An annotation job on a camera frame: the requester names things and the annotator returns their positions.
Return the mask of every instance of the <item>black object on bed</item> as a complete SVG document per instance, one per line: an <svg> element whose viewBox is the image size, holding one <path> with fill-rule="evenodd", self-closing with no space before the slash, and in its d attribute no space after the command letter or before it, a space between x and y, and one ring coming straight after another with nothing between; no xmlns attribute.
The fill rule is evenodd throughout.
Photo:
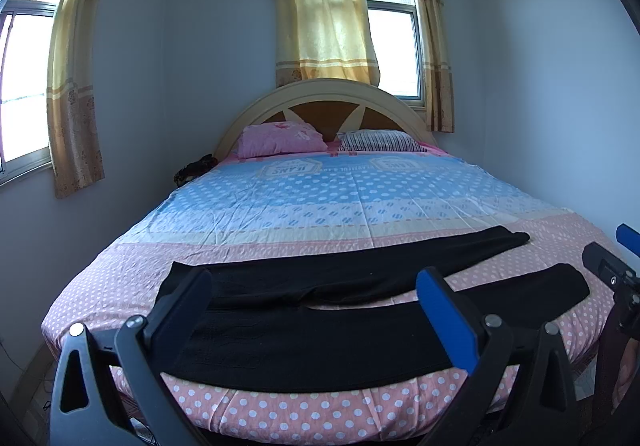
<svg viewBox="0 0 640 446"><path fill-rule="evenodd" d="M425 266L446 277L528 240L526 233L497 227L349 253L196 266L212 272L212 301L169 373L243 390L331 392L448 368L449 358L418 302L341 311L303 304L399 295L414 288ZM159 298L191 269L174 264ZM538 329L586 298L589 288L580 272L558 264L462 294L482 314Z"/></svg>

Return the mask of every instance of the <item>bed frame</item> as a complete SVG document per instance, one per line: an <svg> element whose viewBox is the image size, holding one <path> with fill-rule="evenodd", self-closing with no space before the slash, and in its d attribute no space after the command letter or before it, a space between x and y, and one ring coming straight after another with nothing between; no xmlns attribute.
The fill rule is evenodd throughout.
<svg viewBox="0 0 640 446"><path fill-rule="evenodd" d="M436 145L423 119L395 96L356 81L318 78L290 83L252 103L220 139L214 156L225 159L246 126L271 121L304 121L325 141L340 132L394 129Z"/></svg>

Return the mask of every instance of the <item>wall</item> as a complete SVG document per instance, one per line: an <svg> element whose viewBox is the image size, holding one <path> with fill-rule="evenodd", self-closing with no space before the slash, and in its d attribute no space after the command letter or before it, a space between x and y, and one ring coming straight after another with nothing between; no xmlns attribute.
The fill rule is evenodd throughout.
<svg viewBox="0 0 640 446"><path fill-rule="evenodd" d="M620 0L475 8L485 168L612 238L620 223L640 228L640 36Z"/></svg>
<svg viewBox="0 0 640 446"><path fill-rule="evenodd" d="M484 142L481 76L470 0L444 0L454 68L456 134L442 146L480 163ZM175 169L212 152L231 122L275 87L273 0L170 0L169 107Z"/></svg>
<svg viewBox="0 0 640 446"><path fill-rule="evenodd" d="M106 178L64 200L52 171L0 187L0 336L27 366L40 323L65 285L167 196L163 40L166 0L100 0L94 41L96 117ZM0 352L0 390L20 375Z"/></svg>

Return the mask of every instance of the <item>pink polka dot bed sheet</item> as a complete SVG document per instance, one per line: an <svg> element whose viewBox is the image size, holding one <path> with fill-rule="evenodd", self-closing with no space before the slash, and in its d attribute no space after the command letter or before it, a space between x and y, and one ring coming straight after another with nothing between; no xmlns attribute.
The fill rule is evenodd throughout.
<svg viewBox="0 0 640 446"><path fill-rule="evenodd" d="M196 265L351 251L494 225L527 232L530 242L447 282L458 291L572 264L591 294L556 321L570 359L580 361L596 344L612 307L608 289L582 267L582 249L597 241L617 253L616 246L571 211L460 159L429 153L332 151L225 161L174 191L106 248L60 294L42 330L50 348L59 351L76 321L104 330L148 314L173 261ZM412 291L370 307L415 299ZM381 336L380 347L403 353L392 336ZM371 350L367 361L375 358ZM122 370L112 371L118 389L132 397ZM504 405L516 372L516 366L506 369L494 408ZM424 434L456 396L466 372L451 368L389 386L325 394L264 394L167 374L162 379L201 428L276 444L338 445Z"/></svg>

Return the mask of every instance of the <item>window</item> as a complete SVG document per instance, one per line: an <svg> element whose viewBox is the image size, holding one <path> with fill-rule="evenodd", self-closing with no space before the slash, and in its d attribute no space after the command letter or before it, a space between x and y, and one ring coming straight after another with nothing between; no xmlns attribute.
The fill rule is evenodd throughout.
<svg viewBox="0 0 640 446"><path fill-rule="evenodd" d="M59 0L7 0L0 12L0 183L50 162L46 87Z"/></svg>
<svg viewBox="0 0 640 446"><path fill-rule="evenodd" d="M415 0L367 0L380 88L422 105L420 43Z"/></svg>

